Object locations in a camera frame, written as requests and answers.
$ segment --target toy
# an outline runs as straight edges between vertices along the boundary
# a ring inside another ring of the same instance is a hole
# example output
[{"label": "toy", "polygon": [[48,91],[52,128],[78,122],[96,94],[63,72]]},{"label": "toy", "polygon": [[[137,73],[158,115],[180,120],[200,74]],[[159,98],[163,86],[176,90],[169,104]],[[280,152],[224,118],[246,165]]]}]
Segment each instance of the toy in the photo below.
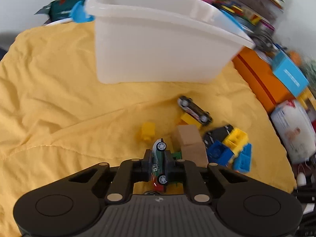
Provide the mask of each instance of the toy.
[{"label": "toy", "polygon": [[220,141],[215,141],[206,151],[207,159],[209,163],[217,163],[222,166],[226,166],[230,158],[234,153],[222,144]]},{"label": "toy", "polygon": [[252,18],[250,19],[250,22],[256,25],[260,20],[261,20],[261,17],[257,14],[254,14]]},{"label": "toy", "polygon": [[234,128],[233,131],[225,138],[223,144],[229,147],[235,156],[238,156],[239,152],[248,142],[247,133],[241,131],[238,128]]},{"label": "toy", "polygon": [[188,125],[196,125],[198,129],[202,126],[200,122],[196,121],[188,113],[183,113],[180,119]]},{"label": "toy", "polygon": [[164,173],[164,151],[166,150],[167,145],[164,143],[163,139],[158,139],[152,149],[153,154],[153,166],[152,166],[152,173],[154,179],[154,185],[160,184],[165,185],[167,184],[166,176]]},{"label": "toy", "polygon": [[222,8],[223,8],[224,10],[226,10],[226,11],[229,11],[229,12],[235,14],[235,12],[234,12],[231,8],[228,8],[228,7],[225,6],[225,5],[222,5]]},{"label": "toy", "polygon": [[195,120],[200,122],[202,126],[207,126],[213,120],[207,111],[202,110],[199,106],[192,102],[192,99],[185,96],[180,96],[178,104],[186,113],[188,113]]},{"label": "toy", "polygon": [[250,143],[243,148],[243,150],[239,153],[239,156],[234,159],[233,170],[240,173],[248,173],[250,171],[251,149],[252,146]]},{"label": "toy", "polygon": [[309,90],[308,87],[305,88],[305,90],[303,92],[301,92],[301,94],[296,98],[300,104],[302,105],[302,107],[305,110],[308,110],[308,106],[306,104],[306,100],[309,100],[312,104],[312,106],[314,107],[314,109],[316,110],[316,100],[314,95],[311,93],[311,91]]},{"label": "toy", "polygon": [[180,160],[180,159],[182,159],[181,151],[171,153],[171,156],[172,156],[172,158],[173,158],[174,160]]},{"label": "toy", "polygon": [[244,12],[243,12],[243,10],[240,8],[240,6],[233,5],[233,6],[231,7],[231,9],[232,9],[237,15],[239,15],[239,16],[241,16],[241,17],[244,15]]},{"label": "toy", "polygon": [[155,137],[155,123],[144,122],[142,124],[141,139],[143,141],[152,141],[154,137]]},{"label": "toy", "polygon": [[208,149],[208,147],[210,147],[216,140],[220,142],[224,141],[232,130],[232,125],[225,125],[206,132],[203,136],[205,148]]},{"label": "toy", "polygon": [[171,135],[173,149],[181,150],[184,160],[191,160],[197,166],[206,167],[208,164],[205,145],[195,125],[177,126]]}]

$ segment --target blue lego brick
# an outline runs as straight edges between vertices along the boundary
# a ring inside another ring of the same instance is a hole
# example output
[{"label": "blue lego brick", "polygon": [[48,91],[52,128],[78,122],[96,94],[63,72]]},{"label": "blue lego brick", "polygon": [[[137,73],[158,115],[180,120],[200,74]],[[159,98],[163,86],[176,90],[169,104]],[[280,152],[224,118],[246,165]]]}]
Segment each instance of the blue lego brick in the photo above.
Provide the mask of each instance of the blue lego brick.
[{"label": "blue lego brick", "polygon": [[234,153],[220,141],[215,141],[214,144],[207,149],[206,154],[209,163],[213,162],[226,166]]},{"label": "blue lego brick", "polygon": [[247,143],[244,148],[242,149],[241,153],[243,155],[246,155],[248,157],[251,157],[251,149],[252,149],[252,145],[251,143]]},{"label": "blue lego brick", "polygon": [[252,145],[250,143],[245,145],[243,150],[239,153],[239,156],[234,159],[233,170],[241,173],[248,173],[250,171],[251,149]]}]

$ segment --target toy car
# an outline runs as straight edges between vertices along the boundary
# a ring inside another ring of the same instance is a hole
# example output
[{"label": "toy car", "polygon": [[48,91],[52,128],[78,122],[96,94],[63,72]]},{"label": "toy car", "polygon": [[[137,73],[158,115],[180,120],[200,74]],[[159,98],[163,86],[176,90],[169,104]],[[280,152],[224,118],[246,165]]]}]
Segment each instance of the toy car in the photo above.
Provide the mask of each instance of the toy car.
[{"label": "toy car", "polygon": [[191,117],[200,122],[202,126],[207,126],[213,121],[207,111],[202,110],[199,106],[192,102],[192,99],[188,97],[180,96],[178,99],[178,105]]},{"label": "toy car", "polygon": [[167,148],[167,145],[165,144],[162,138],[158,139],[153,145],[152,174],[153,174],[154,185],[157,183],[160,185],[167,184],[167,180],[166,180],[166,176],[165,176],[164,168],[163,168],[164,167],[164,163],[163,163],[164,151],[166,150],[166,148]]},{"label": "toy car", "polygon": [[216,140],[219,142],[224,141],[232,130],[232,125],[225,125],[211,131],[207,131],[203,136],[205,148],[208,149]]}]

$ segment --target yellow lego brick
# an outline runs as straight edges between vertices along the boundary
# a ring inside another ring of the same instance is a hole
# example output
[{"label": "yellow lego brick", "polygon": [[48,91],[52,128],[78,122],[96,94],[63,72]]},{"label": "yellow lego brick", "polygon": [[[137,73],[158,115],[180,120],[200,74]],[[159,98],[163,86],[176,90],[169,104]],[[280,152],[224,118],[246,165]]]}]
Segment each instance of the yellow lego brick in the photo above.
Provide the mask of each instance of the yellow lego brick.
[{"label": "yellow lego brick", "polygon": [[225,138],[223,144],[229,147],[235,156],[241,152],[242,148],[248,143],[247,133],[238,128],[234,128],[231,133]]},{"label": "yellow lego brick", "polygon": [[153,122],[145,122],[142,124],[141,139],[143,141],[151,141],[155,137],[156,125]]},{"label": "yellow lego brick", "polygon": [[261,17],[257,14],[255,14],[252,19],[250,20],[250,22],[253,24],[253,25],[256,25],[259,21],[261,20]]},{"label": "yellow lego brick", "polygon": [[228,8],[227,6],[222,5],[222,8],[226,11],[230,11],[231,13],[235,13],[231,8]]},{"label": "yellow lego brick", "polygon": [[196,125],[198,129],[201,128],[202,124],[195,120],[193,117],[191,117],[188,113],[183,113],[181,116],[181,120],[186,122],[188,125]]},{"label": "yellow lego brick", "polygon": [[242,9],[237,7],[236,5],[233,5],[232,8],[237,9],[238,11],[242,12]]},{"label": "yellow lego brick", "polygon": [[302,105],[302,107],[307,110],[308,106],[306,104],[306,100],[308,99],[312,106],[314,107],[314,109],[316,110],[316,100],[314,95],[311,93],[311,91],[309,90],[309,88],[307,87],[300,95],[299,97],[296,98],[300,104]]}]

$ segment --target screw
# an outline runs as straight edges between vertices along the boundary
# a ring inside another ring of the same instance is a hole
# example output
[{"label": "screw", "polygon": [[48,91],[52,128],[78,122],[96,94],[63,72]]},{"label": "screw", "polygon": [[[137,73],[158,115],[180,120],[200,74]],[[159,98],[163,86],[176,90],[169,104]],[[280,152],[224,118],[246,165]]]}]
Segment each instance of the screw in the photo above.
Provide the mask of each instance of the screw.
[{"label": "screw", "polygon": [[208,202],[210,197],[206,194],[198,194],[194,196],[194,200],[197,202]]},{"label": "screw", "polygon": [[107,196],[107,199],[109,201],[120,201],[121,199],[123,199],[123,196],[119,193],[111,193]]},{"label": "screw", "polygon": [[157,201],[157,202],[162,202],[162,201],[163,201],[163,198],[161,198],[161,197],[156,198],[155,201]]}]

